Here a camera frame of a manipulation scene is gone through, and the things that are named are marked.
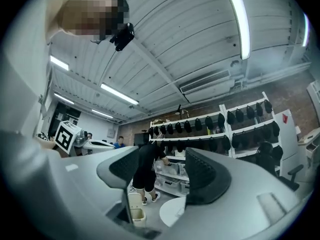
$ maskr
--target fluorescent light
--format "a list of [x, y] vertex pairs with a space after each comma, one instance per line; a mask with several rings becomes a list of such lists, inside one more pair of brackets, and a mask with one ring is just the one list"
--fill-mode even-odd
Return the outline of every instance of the fluorescent light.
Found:
[[250, 57], [250, 30], [246, 7], [243, 0], [231, 0], [233, 10], [235, 12], [238, 29], [240, 32], [241, 54], [242, 60]]
[[128, 97], [128, 96], [120, 93], [120, 92], [118, 92], [118, 91], [115, 90], [115, 89], [112, 89], [111, 87], [105, 85], [104, 83], [101, 84], [101, 88], [104, 89], [104, 90], [106, 90], [106, 91], [109, 92], [109, 93], [112, 93], [112, 94], [120, 97], [121, 99], [126, 100], [127, 102], [130, 102], [130, 103], [134, 104], [134, 105], [138, 105], [138, 104], [139, 104], [138, 101], [136, 101], [136, 100], [134, 100], [134, 99], [132, 99], [132, 98], [130, 98], [130, 97]]
[[92, 112], [97, 113], [97, 114], [99, 114], [99, 115], [103, 115], [103, 116], [105, 116], [105, 117], [107, 117], [107, 118], [114, 118], [114, 117], [111, 116], [111, 115], [107, 115], [107, 114], [101, 113], [101, 112], [96, 111], [96, 110], [94, 110], [94, 109], [92, 109]]
[[70, 100], [68, 100], [68, 99], [66, 99], [66, 98], [64, 98], [64, 97], [62, 97], [62, 96], [60, 96], [60, 95], [58, 95], [58, 94], [54, 94], [55, 96], [57, 96], [59, 99], [61, 99], [61, 100], [64, 100], [65, 102], [69, 102], [69, 103], [71, 103], [72, 105], [74, 105], [75, 103], [74, 102], [72, 102], [72, 101], [70, 101]]
[[54, 64], [57, 64], [61, 68], [65, 69], [65, 70], [69, 70], [69, 65], [66, 63], [63, 63], [62, 61], [58, 60], [57, 58], [50, 56], [50, 60], [51, 60], [51, 62], [53, 62]]
[[305, 27], [304, 27], [304, 39], [303, 39], [302, 46], [306, 47], [307, 44], [308, 44], [310, 27], [309, 27], [308, 17], [307, 17], [307, 15], [305, 13], [304, 13], [304, 24], [305, 24]]

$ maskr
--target chair armrest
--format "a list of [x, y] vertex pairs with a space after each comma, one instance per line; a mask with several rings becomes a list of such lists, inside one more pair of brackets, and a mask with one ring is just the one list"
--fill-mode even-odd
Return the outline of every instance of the chair armrest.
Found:
[[301, 171], [303, 169], [303, 167], [304, 167], [303, 164], [298, 165], [296, 168], [290, 170], [288, 172], [288, 175], [295, 175], [297, 172]]

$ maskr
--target white table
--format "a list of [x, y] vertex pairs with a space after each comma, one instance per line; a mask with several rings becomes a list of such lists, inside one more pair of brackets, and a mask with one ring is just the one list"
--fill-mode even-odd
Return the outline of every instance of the white table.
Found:
[[165, 202], [159, 212], [163, 223], [171, 227], [184, 214], [185, 204], [185, 197], [178, 197]]

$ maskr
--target red logo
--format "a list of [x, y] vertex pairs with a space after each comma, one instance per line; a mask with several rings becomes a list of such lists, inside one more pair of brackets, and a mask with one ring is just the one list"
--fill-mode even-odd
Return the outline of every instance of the red logo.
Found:
[[286, 124], [288, 122], [288, 116], [285, 115], [285, 114], [282, 114], [282, 119], [283, 119], [283, 122]]

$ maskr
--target brick wall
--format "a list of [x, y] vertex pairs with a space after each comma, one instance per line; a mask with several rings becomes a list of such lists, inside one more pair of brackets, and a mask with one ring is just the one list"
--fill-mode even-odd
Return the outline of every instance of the brick wall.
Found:
[[[201, 116], [214, 113], [219, 110], [219, 105], [225, 104], [227, 109], [233, 108], [245, 103], [262, 99], [262, 92], [265, 92], [272, 103], [274, 113], [280, 113], [287, 109], [291, 110], [293, 120], [301, 129], [302, 136], [311, 130], [319, 127], [316, 111], [307, 92], [307, 86], [314, 81], [308, 70], [295, 74], [281, 80], [264, 84], [262, 86], [245, 90], [221, 99], [213, 100], [207, 103], [188, 107], [190, 117]], [[180, 116], [171, 113], [149, 118], [144, 121], [138, 121], [119, 127], [118, 136], [124, 137], [124, 143], [127, 146], [134, 144], [135, 134], [142, 133], [142, 130], [150, 128], [150, 122], [154, 119], [179, 120]]]

